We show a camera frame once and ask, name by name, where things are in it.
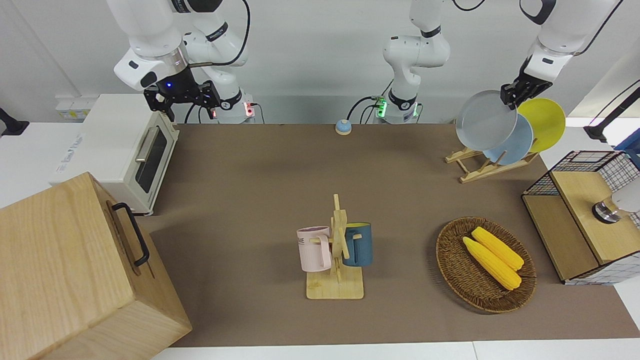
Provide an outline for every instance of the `cable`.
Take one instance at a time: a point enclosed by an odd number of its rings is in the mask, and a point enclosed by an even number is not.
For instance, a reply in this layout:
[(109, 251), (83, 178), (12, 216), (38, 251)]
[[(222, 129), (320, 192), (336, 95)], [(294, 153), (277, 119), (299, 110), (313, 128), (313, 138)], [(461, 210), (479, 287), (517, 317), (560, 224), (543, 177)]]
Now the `cable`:
[(257, 102), (252, 102), (251, 105), (257, 106), (260, 108), (260, 116), (262, 117), (262, 123), (266, 124), (266, 122), (264, 121), (264, 111), (262, 110), (262, 105), (258, 104)]
[(418, 113), (418, 119), (415, 121), (416, 124), (420, 122), (420, 117), (422, 116), (422, 112), (424, 111), (424, 105), (422, 105), (422, 103), (418, 103), (418, 106), (420, 106), (420, 112)]
[(470, 11), (473, 11), (473, 10), (475, 10), (475, 9), (479, 8), (479, 7), (480, 7), (480, 5), (484, 4), (484, 2), (485, 2), (486, 0), (482, 0), (482, 1), (480, 1), (480, 2), (478, 3), (478, 5), (475, 5), (474, 7), (472, 7), (472, 8), (468, 8), (468, 9), (465, 9), (465, 8), (461, 7), (460, 5), (458, 5), (458, 3), (456, 2), (456, 0), (451, 0), (451, 1), (453, 1), (453, 5), (456, 5), (456, 7), (457, 7), (458, 9), (460, 9), (460, 10), (462, 10), (462, 11), (464, 11), (464, 12), (470, 12)]
[(378, 105), (376, 105), (376, 104), (374, 104), (374, 105), (369, 105), (369, 106), (367, 106), (366, 108), (364, 108), (364, 110), (362, 110), (362, 114), (360, 114), (360, 125), (362, 125), (362, 118), (364, 117), (364, 113), (365, 113), (365, 112), (367, 112), (367, 109), (368, 109), (368, 108), (372, 108), (372, 109), (371, 109), (371, 111), (373, 111), (373, 108), (375, 108), (375, 107), (377, 107), (377, 106), (378, 106)]
[(593, 35), (593, 38), (591, 39), (591, 41), (589, 42), (589, 44), (587, 45), (587, 47), (584, 48), (584, 50), (579, 51), (575, 54), (573, 54), (574, 56), (580, 56), (584, 53), (587, 52), (587, 50), (589, 49), (589, 47), (591, 47), (591, 44), (593, 44), (593, 42), (596, 40), (596, 37), (598, 37), (598, 35), (600, 34), (600, 32), (602, 31), (602, 29), (604, 28), (604, 26), (607, 24), (607, 21), (609, 21), (609, 19), (611, 19), (611, 16), (613, 15), (614, 12), (616, 12), (616, 10), (618, 9), (618, 7), (622, 4), (623, 0), (618, 1), (618, 4), (616, 5), (616, 7), (613, 8), (613, 10), (611, 10), (611, 12), (609, 13), (609, 15), (607, 16), (606, 19), (604, 19), (604, 22), (602, 23), (602, 25), (600, 25), (600, 29), (598, 29), (598, 31), (596, 31), (596, 34)]
[(191, 107), (189, 108), (189, 111), (187, 111), (187, 115), (184, 117), (184, 123), (187, 123), (187, 120), (189, 120), (189, 115), (191, 115), (191, 110), (193, 110), (193, 108), (196, 107), (196, 104), (191, 104)]
[(347, 115), (347, 120), (349, 120), (351, 118), (351, 113), (353, 113), (353, 110), (355, 110), (356, 106), (358, 106), (361, 102), (367, 101), (367, 100), (376, 100), (376, 97), (375, 96), (366, 96), (366, 97), (363, 97), (362, 99), (356, 101), (356, 103), (351, 107), (351, 110), (349, 110), (349, 115)]
[(242, 41), (242, 47), (240, 47), (240, 51), (238, 55), (231, 61), (227, 61), (226, 63), (207, 63), (207, 66), (227, 66), (236, 62), (236, 60), (240, 59), (240, 55), (244, 52), (244, 47), (246, 46), (246, 41), (249, 39), (249, 28), (251, 27), (251, 10), (249, 9), (249, 4), (246, 0), (242, 0), (244, 3), (244, 7), (246, 7), (246, 31), (244, 32), (244, 40)]
[[(382, 94), (380, 94), (380, 96), (384, 96), (385, 95), (385, 92), (387, 92), (387, 90), (389, 90), (389, 88), (391, 87), (391, 84), (393, 82), (394, 82), (393, 79), (391, 79), (391, 81), (389, 81), (389, 84), (387, 85), (387, 87), (384, 90), (382, 90)], [(371, 118), (371, 114), (373, 114), (373, 109), (371, 109), (371, 111), (369, 112), (369, 115), (367, 116), (367, 120), (364, 122), (365, 124), (369, 122), (369, 119)]]
[(613, 100), (609, 101), (608, 104), (606, 104), (604, 106), (604, 108), (602, 108), (602, 110), (600, 110), (600, 112), (593, 118), (593, 120), (589, 123), (589, 126), (591, 126), (591, 124), (593, 124), (593, 122), (600, 116), (600, 114), (602, 114), (602, 112), (609, 107), (609, 105), (611, 105), (617, 98), (619, 98), (622, 94), (624, 94), (625, 92), (627, 92), (627, 90), (631, 89), (635, 84), (640, 83), (640, 79), (636, 80), (636, 82), (634, 82), (633, 84), (629, 85), (626, 89), (622, 90), (622, 92), (620, 92), (620, 94), (616, 95), (616, 97), (613, 98)]

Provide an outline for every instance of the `electrical socket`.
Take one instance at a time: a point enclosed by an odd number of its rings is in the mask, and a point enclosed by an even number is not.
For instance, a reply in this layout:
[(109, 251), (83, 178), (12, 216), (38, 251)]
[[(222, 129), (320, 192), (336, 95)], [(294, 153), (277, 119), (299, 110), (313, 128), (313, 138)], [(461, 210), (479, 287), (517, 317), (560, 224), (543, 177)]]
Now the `electrical socket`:
[(60, 97), (56, 111), (60, 117), (70, 122), (82, 122), (98, 99), (95, 96)]

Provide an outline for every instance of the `blue mug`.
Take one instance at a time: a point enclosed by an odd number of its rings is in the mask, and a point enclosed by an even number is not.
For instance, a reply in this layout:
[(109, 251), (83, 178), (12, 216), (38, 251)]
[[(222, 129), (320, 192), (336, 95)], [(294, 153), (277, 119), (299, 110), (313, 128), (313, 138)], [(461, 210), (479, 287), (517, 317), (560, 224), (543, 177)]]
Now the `blue mug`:
[(352, 222), (347, 224), (344, 234), (349, 249), (349, 259), (342, 258), (346, 266), (368, 266), (373, 262), (373, 240), (371, 224), (368, 222)]

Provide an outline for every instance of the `green led light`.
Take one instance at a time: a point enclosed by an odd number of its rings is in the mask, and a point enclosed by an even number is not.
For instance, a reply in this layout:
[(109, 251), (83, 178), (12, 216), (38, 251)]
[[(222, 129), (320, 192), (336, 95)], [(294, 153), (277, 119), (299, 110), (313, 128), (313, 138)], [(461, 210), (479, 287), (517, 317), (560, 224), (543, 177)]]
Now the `green led light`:
[(382, 99), (380, 100), (380, 105), (378, 105), (378, 117), (385, 117), (385, 114), (387, 113), (387, 102)]

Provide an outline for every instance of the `brown tabletop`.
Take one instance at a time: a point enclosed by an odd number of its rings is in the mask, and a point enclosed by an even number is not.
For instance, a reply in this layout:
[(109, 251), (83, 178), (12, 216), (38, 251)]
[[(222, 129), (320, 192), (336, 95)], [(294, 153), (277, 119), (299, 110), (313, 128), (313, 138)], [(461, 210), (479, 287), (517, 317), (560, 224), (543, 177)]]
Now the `brown tabletop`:
[[(539, 159), (469, 184), (443, 157), (451, 125), (181, 126), (155, 215), (141, 218), (193, 323), (179, 347), (638, 337), (616, 290), (562, 285), (520, 194)], [(469, 168), (480, 160), (465, 160)], [(372, 223), (362, 300), (308, 300), (296, 230), (329, 225), (332, 194), (349, 221)], [(486, 217), (533, 258), (522, 309), (480, 314), (435, 261), (441, 228)]]

